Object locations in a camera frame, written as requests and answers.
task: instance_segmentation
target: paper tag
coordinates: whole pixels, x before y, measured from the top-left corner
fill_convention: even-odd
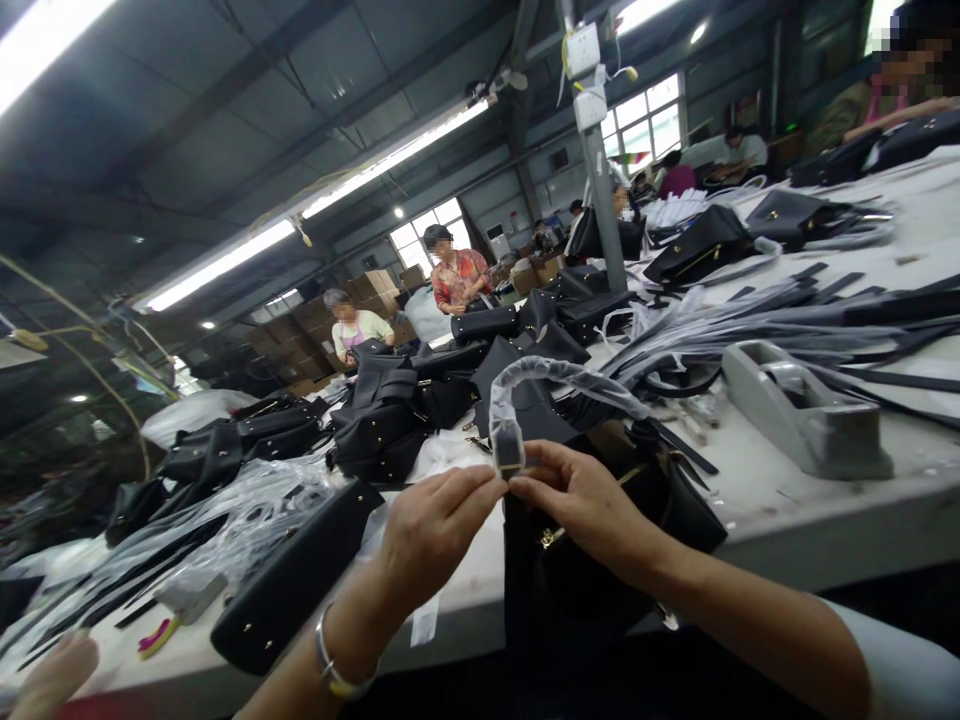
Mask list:
[[[423,605],[413,611],[410,647],[426,645],[437,634],[437,616],[440,614],[441,590]]]

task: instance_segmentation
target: floral shirt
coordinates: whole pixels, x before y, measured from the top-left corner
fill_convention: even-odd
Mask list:
[[[476,250],[457,250],[456,263],[440,263],[430,273],[433,297],[437,301],[437,307],[441,303],[466,305],[464,293],[481,277],[485,283],[482,292],[490,292],[492,290],[490,272],[483,255]]]

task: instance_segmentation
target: fluorescent light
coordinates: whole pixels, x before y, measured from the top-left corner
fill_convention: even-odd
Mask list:
[[[445,122],[440,123],[430,130],[427,130],[422,135],[390,153],[382,160],[377,161],[365,170],[361,170],[356,175],[352,175],[351,177],[347,178],[343,183],[328,192],[326,195],[322,195],[321,197],[317,198],[312,205],[303,211],[303,216],[305,218],[311,218],[317,213],[326,210],[335,202],[345,198],[347,195],[363,187],[371,180],[375,180],[388,170],[392,170],[405,160],[409,160],[411,157],[416,155],[424,148],[432,145],[444,135],[448,135],[461,125],[470,122],[473,120],[473,118],[477,117],[477,115],[486,110],[487,107],[487,100],[483,99],[473,107],[467,108],[466,110],[461,110]]]
[[[700,23],[700,26],[693,31],[693,36],[690,38],[690,44],[693,45],[697,40],[703,37],[703,34],[707,31],[707,23]]]
[[[636,0],[632,2],[617,15],[620,20],[620,27],[617,28],[617,35],[626,35],[634,30],[654,15],[666,10],[671,5],[676,5],[680,0]]]
[[[187,295],[195,293],[207,283],[216,280],[225,272],[229,272],[237,267],[237,265],[246,262],[257,253],[263,252],[271,245],[276,245],[292,232],[293,223],[291,223],[289,220],[281,220],[276,225],[267,228],[259,235],[254,235],[252,238],[247,240],[239,247],[234,248],[226,255],[223,255],[209,265],[200,268],[195,273],[178,282],[173,287],[164,290],[162,293],[157,295],[157,297],[153,298],[149,303],[147,303],[148,307],[156,312],[166,310],[174,303],[178,303],[183,300],[185,297],[187,297]]]
[[[36,0],[0,39],[0,115],[115,0]]]

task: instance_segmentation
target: worktable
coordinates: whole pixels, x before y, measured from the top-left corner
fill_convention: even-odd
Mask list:
[[[950,149],[853,185],[807,189],[838,201],[877,196],[895,200],[902,215],[894,242],[845,253],[786,255],[762,273],[710,288],[706,301],[722,303],[745,285],[764,287],[816,262],[829,265],[818,276],[822,286],[849,272],[865,273],[842,291],[845,296],[871,285],[914,289],[956,275],[960,273],[958,180],[960,155]],[[735,209],[745,216],[759,200],[746,200]],[[898,263],[906,256],[918,257]],[[594,346],[590,364],[602,364],[610,352],[602,344]],[[960,341],[940,341],[891,367],[960,380]],[[870,389],[913,407],[960,414],[960,399],[953,395],[889,386]],[[709,433],[705,447],[697,446],[678,423],[669,425],[720,469],[718,475],[703,476],[711,488],[708,502],[729,532],[728,540],[715,553],[717,557],[811,592],[960,559],[960,448],[956,433],[885,412],[882,444],[894,459],[896,477],[841,482],[800,472],[733,405],[724,407],[721,419],[721,427]],[[443,461],[445,443],[463,436],[465,433],[453,430],[430,438],[411,480],[425,477],[427,466]],[[489,455],[467,443],[456,447],[458,464],[492,463]],[[388,648],[382,672],[427,667],[502,649],[502,600],[503,537],[498,508],[441,594],[436,637],[411,648],[408,623]],[[123,632],[113,628],[122,610],[100,623],[92,631],[100,647],[100,666],[62,717],[89,717],[84,713],[93,709],[98,718],[209,720],[238,710],[261,680],[227,665],[211,646],[209,632],[221,606],[214,603],[195,625],[181,627],[147,661],[137,659],[136,643],[163,619],[162,608],[155,608]],[[658,625],[652,619],[637,631]],[[0,683],[8,689],[18,686],[22,676],[11,671],[6,659],[0,666]]]

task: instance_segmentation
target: silver bracelet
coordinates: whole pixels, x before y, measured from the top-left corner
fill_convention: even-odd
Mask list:
[[[327,605],[327,607],[323,609],[323,612],[320,613],[320,619],[317,621],[317,654],[320,657],[320,667],[322,668],[320,678],[326,682],[327,688],[329,688],[330,693],[335,698],[352,702],[359,700],[370,690],[370,686],[373,685],[373,681],[377,679],[377,675],[380,673],[380,660],[379,658],[377,659],[377,665],[373,669],[373,676],[358,685],[343,678],[337,671],[337,668],[334,667],[333,658],[331,658],[330,653],[327,652],[327,645],[323,640],[323,621],[327,617],[327,610],[331,607],[332,603]]]

